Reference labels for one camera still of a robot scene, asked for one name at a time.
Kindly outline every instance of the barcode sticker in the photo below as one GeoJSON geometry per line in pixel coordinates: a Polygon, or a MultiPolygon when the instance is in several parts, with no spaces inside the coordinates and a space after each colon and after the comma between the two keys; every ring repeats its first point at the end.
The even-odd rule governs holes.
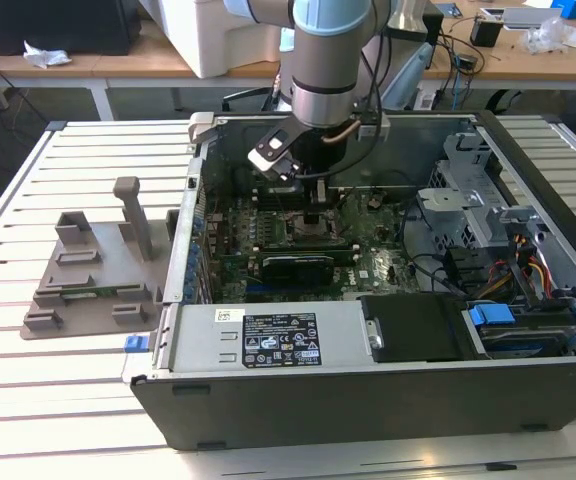
{"type": "Polygon", "coordinates": [[[243,308],[218,308],[215,310],[215,322],[242,322],[245,314],[243,308]]]}

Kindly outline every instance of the computer case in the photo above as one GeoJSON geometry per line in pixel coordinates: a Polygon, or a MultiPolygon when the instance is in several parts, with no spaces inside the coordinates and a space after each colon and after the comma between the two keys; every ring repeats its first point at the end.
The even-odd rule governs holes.
{"type": "Polygon", "coordinates": [[[127,55],[139,36],[138,0],[0,0],[0,55],[24,41],[43,50],[127,55]]]}

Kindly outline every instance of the motherboard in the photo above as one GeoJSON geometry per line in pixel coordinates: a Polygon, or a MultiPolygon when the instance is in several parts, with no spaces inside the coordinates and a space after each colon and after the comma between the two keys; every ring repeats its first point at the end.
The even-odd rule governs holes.
{"type": "Polygon", "coordinates": [[[207,215],[215,303],[419,291],[397,240],[402,207],[385,193],[350,190],[316,214],[270,200],[272,208],[255,195],[215,203],[207,215]]]}

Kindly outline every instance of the warning label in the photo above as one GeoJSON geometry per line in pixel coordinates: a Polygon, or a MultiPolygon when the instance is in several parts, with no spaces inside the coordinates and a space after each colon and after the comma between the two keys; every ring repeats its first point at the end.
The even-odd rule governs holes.
{"type": "Polygon", "coordinates": [[[321,365],[314,313],[245,315],[243,320],[245,367],[321,365]]]}

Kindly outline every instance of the metal frame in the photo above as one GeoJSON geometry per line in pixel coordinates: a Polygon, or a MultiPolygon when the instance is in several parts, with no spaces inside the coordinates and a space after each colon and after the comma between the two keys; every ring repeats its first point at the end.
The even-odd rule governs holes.
{"type": "MultiPolygon", "coordinates": [[[[150,78],[150,77],[15,77],[8,76],[15,87],[19,88],[86,88],[90,90],[99,119],[102,121],[115,120],[115,112],[108,95],[111,88],[257,88],[267,87],[272,83],[271,77],[213,77],[213,78],[150,78]]],[[[430,110],[432,100],[437,90],[441,88],[446,79],[422,79],[418,86],[417,99],[415,100],[415,110],[430,110]]],[[[0,88],[9,87],[0,78],[0,88]]],[[[576,82],[556,81],[556,80],[481,80],[475,78],[472,81],[471,89],[498,90],[576,90],[576,82]]],[[[173,104],[175,108],[180,108],[179,93],[173,93],[173,104]]]]}

